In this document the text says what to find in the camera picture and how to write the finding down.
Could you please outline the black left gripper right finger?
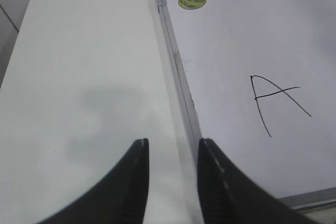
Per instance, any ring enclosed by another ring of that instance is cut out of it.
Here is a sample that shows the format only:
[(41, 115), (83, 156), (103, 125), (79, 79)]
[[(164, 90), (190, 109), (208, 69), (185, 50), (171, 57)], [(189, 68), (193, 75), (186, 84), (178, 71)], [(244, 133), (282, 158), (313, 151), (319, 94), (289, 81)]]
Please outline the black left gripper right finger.
[(198, 145), (197, 191), (205, 223), (313, 223), (249, 179), (210, 138)]

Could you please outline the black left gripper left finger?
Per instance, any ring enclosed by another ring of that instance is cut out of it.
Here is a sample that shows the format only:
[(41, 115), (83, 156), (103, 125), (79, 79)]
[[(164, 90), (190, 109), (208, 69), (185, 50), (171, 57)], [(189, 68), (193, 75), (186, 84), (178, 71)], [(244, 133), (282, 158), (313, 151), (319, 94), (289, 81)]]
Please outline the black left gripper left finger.
[(149, 192), (149, 141), (135, 140), (115, 167), (43, 223), (142, 223)]

